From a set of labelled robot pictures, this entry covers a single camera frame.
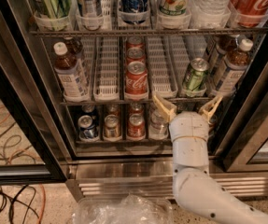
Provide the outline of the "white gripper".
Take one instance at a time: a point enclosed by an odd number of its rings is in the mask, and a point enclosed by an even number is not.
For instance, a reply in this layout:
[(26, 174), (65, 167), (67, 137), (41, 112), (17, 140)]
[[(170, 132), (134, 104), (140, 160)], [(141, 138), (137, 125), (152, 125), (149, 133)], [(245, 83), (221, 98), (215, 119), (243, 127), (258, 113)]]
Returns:
[(170, 122), (169, 132), (172, 141), (183, 137), (197, 137), (207, 140), (209, 132), (207, 120), (211, 120), (222, 99), (221, 95), (215, 96), (199, 109), (200, 115), (196, 112), (182, 112), (176, 115), (176, 105), (162, 98), (157, 92), (152, 97), (162, 118), (166, 122)]

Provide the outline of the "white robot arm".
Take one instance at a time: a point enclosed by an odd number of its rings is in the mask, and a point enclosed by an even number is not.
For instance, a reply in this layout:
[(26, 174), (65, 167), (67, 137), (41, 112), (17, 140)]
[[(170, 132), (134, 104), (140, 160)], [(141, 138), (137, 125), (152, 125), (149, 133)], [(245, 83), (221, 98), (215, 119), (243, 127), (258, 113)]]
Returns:
[(197, 112), (181, 113), (158, 93), (153, 94), (152, 100), (169, 127), (176, 203), (219, 224), (268, 224), (267, 214), (232, 196), (209, 174), (209, 121), (222, 97), (214, 97)]

